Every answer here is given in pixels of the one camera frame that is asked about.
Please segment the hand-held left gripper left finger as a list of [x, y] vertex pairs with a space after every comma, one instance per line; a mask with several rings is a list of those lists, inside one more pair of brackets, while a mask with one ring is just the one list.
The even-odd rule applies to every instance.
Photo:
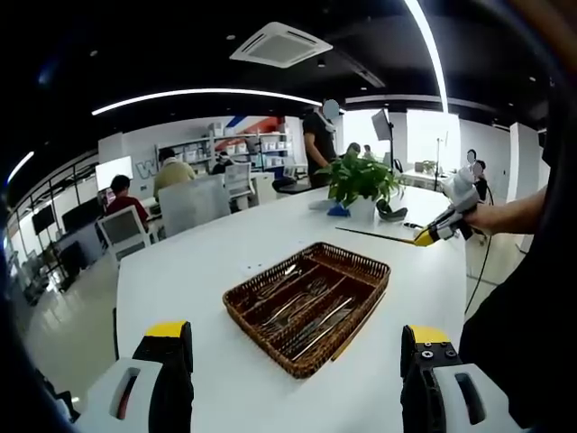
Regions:
[[130, 357], [118, 359], [87, 392], [79, 432], [189, 432], [194, 387], [191, 325], [150, 327]]

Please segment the person's right hand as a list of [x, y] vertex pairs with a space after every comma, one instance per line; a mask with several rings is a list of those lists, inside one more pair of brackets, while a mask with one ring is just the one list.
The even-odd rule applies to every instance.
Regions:
[[478, 204], [475, 209], [465, 214], [463, 219], [469, 226], [493, 235], [499, 229], [499, 208], [487, 204]]

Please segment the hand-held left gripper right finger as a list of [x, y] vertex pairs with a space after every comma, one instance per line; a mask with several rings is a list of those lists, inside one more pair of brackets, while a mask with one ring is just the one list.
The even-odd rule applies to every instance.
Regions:
[[462, 362], [448, 336], [406, 325], [400, 353], [405, 432], [521, 432], [508, 397], [477, 365]]

